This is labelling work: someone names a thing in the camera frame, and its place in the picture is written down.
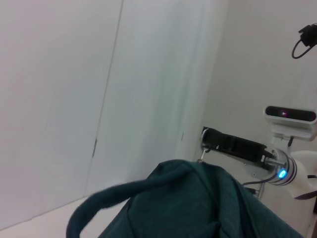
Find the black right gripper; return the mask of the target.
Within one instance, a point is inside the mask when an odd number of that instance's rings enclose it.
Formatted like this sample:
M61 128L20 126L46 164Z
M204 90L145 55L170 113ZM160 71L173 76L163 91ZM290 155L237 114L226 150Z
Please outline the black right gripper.
M267 146L233 135L223 134L213 128L203 127L200 148L207 152L216 151L220 144L221 152L224 154L267 171L273 170L272 165L264 162L265 158L273 158L273 155L266 150Z

